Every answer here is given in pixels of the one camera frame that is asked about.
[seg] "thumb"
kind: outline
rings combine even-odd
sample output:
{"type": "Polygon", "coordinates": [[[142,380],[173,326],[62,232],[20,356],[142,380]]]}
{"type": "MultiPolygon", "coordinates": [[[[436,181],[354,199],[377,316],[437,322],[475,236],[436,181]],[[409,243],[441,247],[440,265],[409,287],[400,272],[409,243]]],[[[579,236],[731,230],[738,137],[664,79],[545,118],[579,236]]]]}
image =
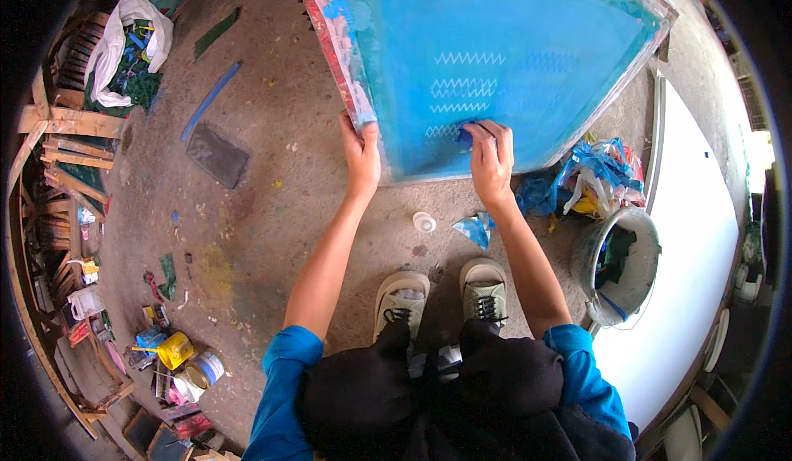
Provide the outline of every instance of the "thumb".
{"type": "Polygon", "coordinates": [[[369,147],[376,148],[377,146],[377,137],[380,134],[380,127],[377,125],[376,122],[371,121],[367,122],[363,126],[363,142],[365,143],[365,148],[368,149],[369,147]]]}

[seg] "white sole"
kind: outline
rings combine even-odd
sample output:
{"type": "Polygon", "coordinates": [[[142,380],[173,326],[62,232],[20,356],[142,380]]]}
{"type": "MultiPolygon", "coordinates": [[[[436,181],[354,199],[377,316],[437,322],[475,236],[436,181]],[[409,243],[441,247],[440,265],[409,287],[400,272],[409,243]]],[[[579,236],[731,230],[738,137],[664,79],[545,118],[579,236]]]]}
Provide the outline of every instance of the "white sole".
{"type": "Polygon", "coordinates": [[[474,258],[460,270],[460,295],[465,294],[465,284],[470,282],[506,282],[506,272],[495,260],[474,258]]]}
{"type": "Polygon", "coordinates": [[[377,299],[374,301],[374,336],[371,338],[371,342],[377,341],[377,318],[380,317],[380,305],[386,294],[391,294],[399,289],[413,289],[424,293],[425,305],[426,299],[429,298],[429,286],[429,278],[420,272],[396,272],[385,278],[377,289],[377,299]]]}

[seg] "black pants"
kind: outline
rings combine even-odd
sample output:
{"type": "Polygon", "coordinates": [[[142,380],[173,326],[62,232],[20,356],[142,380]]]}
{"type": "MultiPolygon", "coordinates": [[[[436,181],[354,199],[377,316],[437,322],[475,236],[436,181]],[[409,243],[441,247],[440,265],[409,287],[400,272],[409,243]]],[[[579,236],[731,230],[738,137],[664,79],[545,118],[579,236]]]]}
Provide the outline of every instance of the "black pants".
{"type": "Polygon", "coordinates": [[[325,357],[303,374],[295,408],[316,451],[329,459],[582,459],[574,436],[590,440],[579,424],[594,422],[580,407],[559,407],[561,357],[544,342],[504,339],[469,320],[460,375],[441,384],[430,360],[421,378],[410,378],[409,341],[406,323],[389,323],[374,345],[325,357]]]}

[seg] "hand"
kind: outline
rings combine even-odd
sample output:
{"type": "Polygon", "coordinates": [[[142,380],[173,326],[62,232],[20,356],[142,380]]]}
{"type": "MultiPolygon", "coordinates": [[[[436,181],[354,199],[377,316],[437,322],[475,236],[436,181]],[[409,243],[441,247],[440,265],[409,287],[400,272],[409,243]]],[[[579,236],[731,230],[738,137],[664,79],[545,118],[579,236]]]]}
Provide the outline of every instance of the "hand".
{"type": "Polygon", "coordinates": [[[353,198],[370,200],[380,183],[380,150],[377,137],[380,128],[375,122],[365,124],[363,139],[360,139],[351,125],[349,113],[344,110],[338,114],[338,124],[344,137],[344,153],[349,167],[347,194],[353,198]]]}
{"type": "Polygon", "coordinates": [[[470,172],[485,208],[492,210],[516,202],[509,186],[514,167],[512,129],[488,119],[463,127],[473,135],[470,172]]]}

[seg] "yellow container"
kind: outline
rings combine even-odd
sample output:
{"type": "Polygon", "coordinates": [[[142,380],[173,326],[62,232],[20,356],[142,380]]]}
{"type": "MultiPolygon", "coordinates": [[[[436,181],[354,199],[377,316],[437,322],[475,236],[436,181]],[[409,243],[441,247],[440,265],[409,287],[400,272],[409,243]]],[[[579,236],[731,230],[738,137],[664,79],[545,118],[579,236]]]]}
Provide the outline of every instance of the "yellow container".
{"type": "Polygon", "coordinates": [[[193,356],[193,343],[183,332],[176,332],[168,337],[156,348],[132,348],[137,351],[151,351],[159,356],[163,365],[169,370],[175,370],[179,365],[193,356]]]}

